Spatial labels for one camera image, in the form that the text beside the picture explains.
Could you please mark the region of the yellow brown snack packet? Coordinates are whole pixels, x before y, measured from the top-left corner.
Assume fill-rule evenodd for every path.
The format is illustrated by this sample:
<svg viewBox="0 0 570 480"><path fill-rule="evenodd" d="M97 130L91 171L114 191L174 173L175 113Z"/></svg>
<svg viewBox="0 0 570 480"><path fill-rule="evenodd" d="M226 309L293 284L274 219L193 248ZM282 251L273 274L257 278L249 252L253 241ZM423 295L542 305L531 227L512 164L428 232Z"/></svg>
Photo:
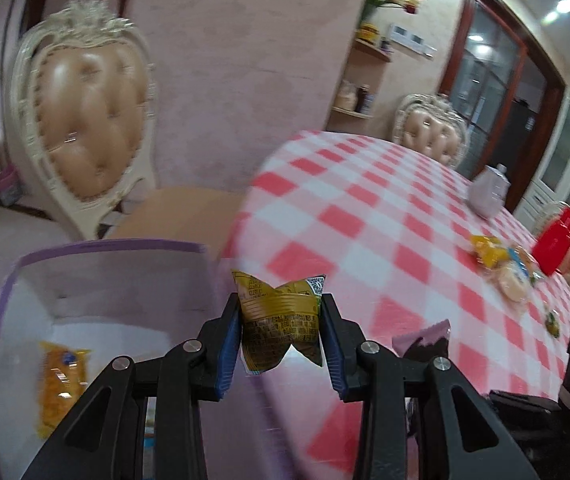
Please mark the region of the yellow brown snack packet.
<svg viewBox="0 0 570 480"><path fill-rule="evenodd" d="M252 374L272 370L291 348L321 366L324 275L273 287L242 271L232 274L242 308L242 356L247 370Z"/></svg>

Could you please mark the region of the orange snack packet in bin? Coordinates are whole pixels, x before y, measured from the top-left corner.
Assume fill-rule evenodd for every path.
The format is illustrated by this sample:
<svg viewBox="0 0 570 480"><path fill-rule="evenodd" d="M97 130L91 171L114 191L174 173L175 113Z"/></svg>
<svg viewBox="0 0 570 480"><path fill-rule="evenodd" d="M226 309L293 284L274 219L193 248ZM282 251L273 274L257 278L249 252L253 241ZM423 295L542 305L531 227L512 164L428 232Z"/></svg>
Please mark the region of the orange snack packet in bin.
<svg viewBox="0 0 570 480"><path fill-rule="evenodd" d="M48 341L41 341L40 346L44 356L38 396L38 436L45 440L84 393L91 351Z"/></svg>

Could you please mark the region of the pink snack packet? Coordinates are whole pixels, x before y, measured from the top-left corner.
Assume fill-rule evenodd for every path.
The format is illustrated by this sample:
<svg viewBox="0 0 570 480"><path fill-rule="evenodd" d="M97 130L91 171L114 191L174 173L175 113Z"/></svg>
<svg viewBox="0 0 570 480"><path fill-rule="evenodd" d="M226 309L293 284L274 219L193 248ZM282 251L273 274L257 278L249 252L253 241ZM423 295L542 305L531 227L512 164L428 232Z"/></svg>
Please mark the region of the pink snack packet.
<svg viewBox="0 0 570 480"><path fill-rule="evenodd" d="M427 363L434 358L449 357L451 324L443 320L415 333L392 338L392 350L402 359Z"/></svg>

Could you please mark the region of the clear purple-rimmed storage bin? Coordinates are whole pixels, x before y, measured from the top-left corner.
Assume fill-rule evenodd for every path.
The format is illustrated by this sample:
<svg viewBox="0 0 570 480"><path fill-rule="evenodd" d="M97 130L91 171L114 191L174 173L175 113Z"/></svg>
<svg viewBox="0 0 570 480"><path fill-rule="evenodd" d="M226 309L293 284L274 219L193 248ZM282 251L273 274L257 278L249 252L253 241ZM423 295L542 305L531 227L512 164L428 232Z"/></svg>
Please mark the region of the clear purple-rimmed storage bin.
<svg viewBox="0 0 570 480"><path fill-rule="evenodd" d="M95 379L118 356L164 356L223 307L199 244L85 242L21 258L0 291L0 478L20 478L42 448L46 344L86 351Z"/></svg>

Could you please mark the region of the green white snack packet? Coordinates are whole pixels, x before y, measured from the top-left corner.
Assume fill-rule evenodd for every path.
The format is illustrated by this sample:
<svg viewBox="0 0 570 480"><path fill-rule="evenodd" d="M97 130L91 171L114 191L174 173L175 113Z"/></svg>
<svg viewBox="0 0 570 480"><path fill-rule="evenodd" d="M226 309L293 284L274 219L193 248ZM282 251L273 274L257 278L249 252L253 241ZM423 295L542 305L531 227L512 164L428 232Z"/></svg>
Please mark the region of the green white snack packet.
<svg viewBox="0 0 570 480"><path fill-rule="evenodd" d="M562 329L560 328L560 317L556 310L545 311L544 325L547 333L549 333L550 336L554 337L555 339L560 338Z"/></svg>

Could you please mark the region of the orange bread snack packet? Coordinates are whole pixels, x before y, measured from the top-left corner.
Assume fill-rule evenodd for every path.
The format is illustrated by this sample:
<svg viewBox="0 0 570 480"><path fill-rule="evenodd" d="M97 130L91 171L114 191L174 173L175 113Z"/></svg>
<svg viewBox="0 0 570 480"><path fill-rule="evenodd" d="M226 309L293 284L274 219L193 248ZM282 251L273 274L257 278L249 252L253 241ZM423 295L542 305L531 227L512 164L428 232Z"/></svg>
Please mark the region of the orange bread snack packet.
<svg viewBox="0 0 570 480"><path fill-rule="evenodd" d="M494 273L495 284L502 295L513 304L521 304L531 294L531 283L526 272L513 261L498 267Z"/></svg>

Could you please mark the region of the red white checkered tablecloth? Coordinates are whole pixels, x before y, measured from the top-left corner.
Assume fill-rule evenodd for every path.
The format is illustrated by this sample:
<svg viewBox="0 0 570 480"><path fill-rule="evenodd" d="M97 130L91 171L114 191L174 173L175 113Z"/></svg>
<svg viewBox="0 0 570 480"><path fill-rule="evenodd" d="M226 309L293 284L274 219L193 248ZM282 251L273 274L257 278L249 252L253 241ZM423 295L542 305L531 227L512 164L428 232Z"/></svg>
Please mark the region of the red white checkered tablecloth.
<svg viewBox="0 0 570 480"><path fill-rule="evenodd" d="M469 240L495 236L530 247L509 212L483 220L467 207L468 181L401 145L355 134L302 131L251 183L219 278L242 271L277 286L321 274L344 318L391 344L441 321L449 354L480 392L554 398L567 338L547 333L547 312L570 329L570 287L560 275L512 304L478 266Z"/></svg>

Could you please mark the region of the blue silver snack packet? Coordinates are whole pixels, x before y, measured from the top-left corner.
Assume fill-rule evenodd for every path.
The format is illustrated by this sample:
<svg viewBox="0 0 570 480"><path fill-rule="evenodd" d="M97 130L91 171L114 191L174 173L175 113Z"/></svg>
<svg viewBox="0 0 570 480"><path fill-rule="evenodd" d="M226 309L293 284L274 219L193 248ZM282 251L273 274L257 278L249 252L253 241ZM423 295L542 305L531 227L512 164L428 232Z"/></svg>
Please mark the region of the blue silver snack packet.
<svg viewBox="0 0 570 480"><path fill-rule="evenodd" d="M530 252L520 245L510 245L507 251L510 261L531 285L535 285L542 278L540 267Z"/></svg>

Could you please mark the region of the red thermos jug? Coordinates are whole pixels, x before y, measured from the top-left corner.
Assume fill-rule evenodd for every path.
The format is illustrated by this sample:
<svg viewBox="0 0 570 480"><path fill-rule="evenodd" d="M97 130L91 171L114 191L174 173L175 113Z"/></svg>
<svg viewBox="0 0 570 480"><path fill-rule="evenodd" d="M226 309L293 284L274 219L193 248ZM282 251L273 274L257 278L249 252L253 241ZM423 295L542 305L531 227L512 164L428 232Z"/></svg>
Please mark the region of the red thermos jug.
<svg viewBox="0 0 570 480"><path fill-rule="evenodd" d="M531 255L545 276L554 274L570 249L570 207L550 222L531 249Z"/></svg>

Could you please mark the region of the white floral teapot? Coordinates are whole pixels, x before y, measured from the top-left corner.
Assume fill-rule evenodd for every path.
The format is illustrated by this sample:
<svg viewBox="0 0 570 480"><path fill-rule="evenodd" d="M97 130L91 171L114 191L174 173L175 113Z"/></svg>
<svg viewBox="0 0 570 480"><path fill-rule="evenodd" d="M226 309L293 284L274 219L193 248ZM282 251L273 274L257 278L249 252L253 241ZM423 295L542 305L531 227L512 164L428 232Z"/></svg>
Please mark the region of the white floral teapot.
<svg viewBox="0 0 570 480"><path fill-rule="evenodd" d="M509 185L504 165L485 166L469 185L467 192L469 208L484 220L493 219L504 207Z"/></svg>

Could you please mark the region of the beige tufted chair middle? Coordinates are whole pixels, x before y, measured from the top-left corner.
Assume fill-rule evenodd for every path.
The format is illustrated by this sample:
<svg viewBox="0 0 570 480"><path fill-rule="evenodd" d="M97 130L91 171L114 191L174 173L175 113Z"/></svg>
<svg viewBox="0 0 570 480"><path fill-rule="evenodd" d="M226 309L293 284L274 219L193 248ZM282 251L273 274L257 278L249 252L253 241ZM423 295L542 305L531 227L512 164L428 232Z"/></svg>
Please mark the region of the beige tufted chair middle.
<svg viewBox="0 0 570 480"><path fill-rule="evenodd" d="M469 146L464 118L442 93L404 96L394 114L391 140L452 169L460 166Z"/></svg>

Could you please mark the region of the wooden corner shelf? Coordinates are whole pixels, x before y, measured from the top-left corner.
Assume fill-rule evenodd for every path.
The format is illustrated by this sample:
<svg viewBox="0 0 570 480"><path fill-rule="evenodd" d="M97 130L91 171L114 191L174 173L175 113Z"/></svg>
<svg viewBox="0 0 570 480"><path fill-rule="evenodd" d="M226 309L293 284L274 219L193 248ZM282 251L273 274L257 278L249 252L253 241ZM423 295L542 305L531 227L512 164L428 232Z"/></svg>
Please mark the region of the wooden corner shelf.
<svg viewBox="0 0 570 480"><path fill-rule="evenodd" d="M391 64L391 54L358 38L352 40L324 129L369 134L378 92Z"/></svg>

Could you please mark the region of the beige tufted chair near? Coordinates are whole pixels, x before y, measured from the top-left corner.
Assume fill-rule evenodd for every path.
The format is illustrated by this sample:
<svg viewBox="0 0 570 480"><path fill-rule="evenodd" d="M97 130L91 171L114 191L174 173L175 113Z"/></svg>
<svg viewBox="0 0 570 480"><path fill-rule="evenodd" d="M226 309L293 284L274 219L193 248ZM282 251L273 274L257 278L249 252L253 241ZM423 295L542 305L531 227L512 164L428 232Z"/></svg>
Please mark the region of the beige tufted chair near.
<svg viewBox="0 0 570 480"><path fill-rule="evenodd" d="M104 0L70 0L21 37L4 82L9 158L74 240L94 240L136 186L156 188L157 96L146 38Z"/></svg>

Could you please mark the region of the yellow jar on shelf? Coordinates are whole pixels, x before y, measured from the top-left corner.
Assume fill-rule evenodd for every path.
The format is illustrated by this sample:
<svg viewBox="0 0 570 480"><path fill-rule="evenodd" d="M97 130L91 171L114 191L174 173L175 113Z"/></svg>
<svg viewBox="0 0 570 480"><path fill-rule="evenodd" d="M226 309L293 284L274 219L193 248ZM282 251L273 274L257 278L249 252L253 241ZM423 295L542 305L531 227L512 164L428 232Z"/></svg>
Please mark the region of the yellow jar on shelf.
<svg viewBox="0 0 570 480"><path fill-rule="evenodd" d="M362 23L358 26L355 38L358 41L363 41L366 42L366 44L371 44L376 47L378 45L379 35L380 32L376 25L373 23Z"/></svg>

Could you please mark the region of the wall thermostat panel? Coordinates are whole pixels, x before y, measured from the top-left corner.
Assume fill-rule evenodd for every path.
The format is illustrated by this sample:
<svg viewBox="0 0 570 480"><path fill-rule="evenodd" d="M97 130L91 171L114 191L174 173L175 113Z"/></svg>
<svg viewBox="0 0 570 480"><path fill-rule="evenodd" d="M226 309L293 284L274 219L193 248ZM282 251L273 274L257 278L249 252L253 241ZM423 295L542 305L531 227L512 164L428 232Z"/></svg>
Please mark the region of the wall thermostat panel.
<svg viewBox="0 0 570 480"><path fill-rule="evenodd" d="M421 36L409 32L398 24L391 24L388 29L388 39L394 44L398 44L424 58L432 58L437 49L429 44Z"/></svg>

